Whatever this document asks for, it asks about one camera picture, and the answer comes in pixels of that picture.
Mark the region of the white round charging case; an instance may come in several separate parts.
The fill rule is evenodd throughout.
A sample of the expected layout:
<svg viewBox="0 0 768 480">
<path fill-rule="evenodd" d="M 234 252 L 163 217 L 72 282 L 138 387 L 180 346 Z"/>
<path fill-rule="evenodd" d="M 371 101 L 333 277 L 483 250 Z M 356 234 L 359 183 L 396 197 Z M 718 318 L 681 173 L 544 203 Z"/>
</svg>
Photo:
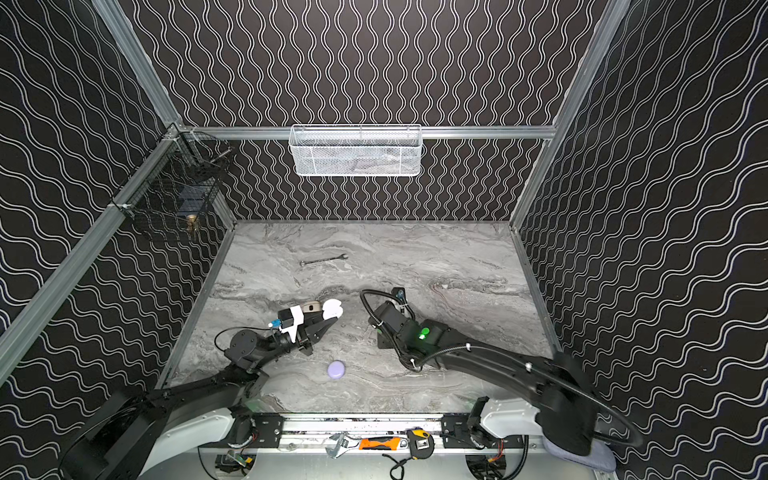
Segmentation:
<svg viewBox="0 0 768 480">
<path fill-rule="evenodd" d="M 340 318 L 343 315 L 342 302 L 338 299 L 326 300 L 322 305 L 322 313 L 324 320 L 330 320 L 333 318 Z"/>
</svg>

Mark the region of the cream earbud charging case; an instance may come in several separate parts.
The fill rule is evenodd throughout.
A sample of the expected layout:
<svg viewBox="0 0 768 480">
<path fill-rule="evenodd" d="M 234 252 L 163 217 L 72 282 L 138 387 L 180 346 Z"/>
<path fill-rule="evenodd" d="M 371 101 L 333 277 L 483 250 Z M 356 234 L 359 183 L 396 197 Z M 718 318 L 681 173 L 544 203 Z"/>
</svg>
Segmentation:
<svg viewBox="0 0 768 480">
<path fill-rule="evenodd" d="M 323 305 L 319 301 L 311 301 L 301 305 L 301 310 L 305 314 L 314 314 L 323 311 Z"/>
</svg>

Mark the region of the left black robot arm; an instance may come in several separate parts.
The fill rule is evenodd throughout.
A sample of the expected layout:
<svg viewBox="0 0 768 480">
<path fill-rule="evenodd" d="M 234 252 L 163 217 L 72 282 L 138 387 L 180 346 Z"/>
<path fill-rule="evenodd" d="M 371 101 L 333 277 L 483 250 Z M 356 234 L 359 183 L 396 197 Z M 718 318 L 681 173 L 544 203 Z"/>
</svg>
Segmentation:
<svg viewBox="0 0 768 480">
<path fill-rule="evenodd" d="M 343 312 L 309 312 L 285 331 L 243 327 L 223 350 L 230 363 L 218 373 L 170 388 L 118 391 L 68 440 L 58 460 L 63 479 L 137 479 L 164 433 L 216 410 L 231 421 L 245 418 L 244 398 L 261 389 L 263 368 L 313 346 Z"/>
</svg>

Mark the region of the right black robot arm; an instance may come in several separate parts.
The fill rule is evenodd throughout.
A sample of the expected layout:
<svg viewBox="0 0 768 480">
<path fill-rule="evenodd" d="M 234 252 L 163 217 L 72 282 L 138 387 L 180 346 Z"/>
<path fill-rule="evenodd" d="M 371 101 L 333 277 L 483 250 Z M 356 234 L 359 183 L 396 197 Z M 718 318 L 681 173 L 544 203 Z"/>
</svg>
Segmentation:
<svg viewBox="0 0 768 480">
<path fill-rule="evenodd" d="M 575 359 L 525 355 L 473 339 L 435 320 L 419 322 L 403 294 L 363 289 L 360 301 L 369 324 L 407 370 L 458 371 L 511 391 L 537 412 L 534 423 L 551 443 L 586 456 L 597 440 L 639 447 L 643 434 L 594 393 Z"/>
</svg>

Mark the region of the purple round charging case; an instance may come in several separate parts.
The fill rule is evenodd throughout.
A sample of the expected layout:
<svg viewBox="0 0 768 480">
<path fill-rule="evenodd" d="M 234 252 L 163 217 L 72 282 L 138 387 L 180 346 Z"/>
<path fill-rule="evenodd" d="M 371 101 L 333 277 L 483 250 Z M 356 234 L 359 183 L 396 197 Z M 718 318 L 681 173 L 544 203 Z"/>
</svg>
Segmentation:
<svg viewBox="0 0 768 480">
<path fill-rule="evenodd" d="M 340 360 L 332 361 L 327 367 L 327 375 L 334 380 L 341 379 L 346 373 L 346 366 Z"/>
</svg>

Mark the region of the steel combination wrench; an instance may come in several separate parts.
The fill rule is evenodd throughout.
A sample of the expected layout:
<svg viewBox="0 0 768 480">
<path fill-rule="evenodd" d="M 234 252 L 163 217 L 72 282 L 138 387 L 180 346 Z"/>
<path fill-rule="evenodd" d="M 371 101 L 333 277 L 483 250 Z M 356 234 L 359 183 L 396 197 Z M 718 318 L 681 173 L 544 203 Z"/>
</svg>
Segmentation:
<svg viewBox="0 0 768 480">
<path fill-rule="evenodd" d="M 327 257 L 327 258 L 321 258 L 321 259 L 313 259 L 313 260 L 301 260 L 299 262 L 299 265 L 301 267 L 304 267 L 304 266 L 308 266 L 308 265 L 332 262 L 332 261 L 336 261 L 336 260 L 346 260 L 348 258 L 349 258 L 348 254 L 343 253 L 343 254 L 340 254 L 340 255 L 337 255 L 337 256 L 333 256 L 333 257 Z"/>
</svg>

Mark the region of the adjustable wrench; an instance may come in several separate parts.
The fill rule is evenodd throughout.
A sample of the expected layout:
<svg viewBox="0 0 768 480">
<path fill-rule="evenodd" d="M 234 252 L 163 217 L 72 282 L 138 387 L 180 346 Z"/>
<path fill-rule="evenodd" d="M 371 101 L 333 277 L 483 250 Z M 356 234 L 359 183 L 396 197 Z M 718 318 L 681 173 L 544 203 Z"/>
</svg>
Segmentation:
<svg viewBox="0 0 768 480">
<path fill-rule="evenodd" d="M 354 449 L 353 438 L 347 432 L 335 433 L 329 437 L 329 440 L 331 444 L 325 448 L 325 451 L 330 458 L 339 458 L 350 448 Z"/>
</svg>

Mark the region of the yellow black tape measure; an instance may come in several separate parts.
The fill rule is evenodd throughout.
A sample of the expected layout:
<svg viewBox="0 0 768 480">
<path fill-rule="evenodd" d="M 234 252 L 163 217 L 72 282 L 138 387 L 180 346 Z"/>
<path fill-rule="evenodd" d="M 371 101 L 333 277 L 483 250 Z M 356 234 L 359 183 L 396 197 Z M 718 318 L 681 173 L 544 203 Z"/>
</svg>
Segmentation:
<svg viewBox="0 0 768 480">
<path fill-rule="evenodd" d="M 435 440 L 429 432 L 421 428 L 411 429 L 406 431 L 406 437 L 413 460 L 425 460 L 434 454 Z"/>
</svg>

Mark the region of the brass fitting in basket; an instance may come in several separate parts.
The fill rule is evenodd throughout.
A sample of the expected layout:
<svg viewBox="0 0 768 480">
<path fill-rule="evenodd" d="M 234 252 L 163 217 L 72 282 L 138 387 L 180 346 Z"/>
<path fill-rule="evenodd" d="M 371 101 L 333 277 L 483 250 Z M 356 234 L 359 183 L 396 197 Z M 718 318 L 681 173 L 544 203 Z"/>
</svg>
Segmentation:
<svg viewBox="0 0 768 480">
<path fill-rule="evenodd" d="M 189 234 L 193 234 L 199 230 L 198 216 L 190 214 L 186 216 L 186 230 Z"/>
</svg>

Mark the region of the grey cloth pad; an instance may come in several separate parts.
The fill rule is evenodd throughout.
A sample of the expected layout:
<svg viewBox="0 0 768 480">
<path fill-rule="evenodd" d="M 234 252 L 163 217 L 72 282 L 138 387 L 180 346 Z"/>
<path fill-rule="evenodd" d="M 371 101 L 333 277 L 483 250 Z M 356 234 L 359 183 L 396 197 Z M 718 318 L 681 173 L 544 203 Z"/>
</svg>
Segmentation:
<svg viewBox="0 0 768 480">
<path fill-rule="evenodd" d="M 543 446 L 546 452 L 561 460 L 575 463 L 591 470 L 603 473 L 614 473 L 617 468 L 616 458 L 612 450 L 602 441 L 593 440 L 590 453 L 578 455 L 555 445 L 548 438 L 543 438 Z"/>
</svg>

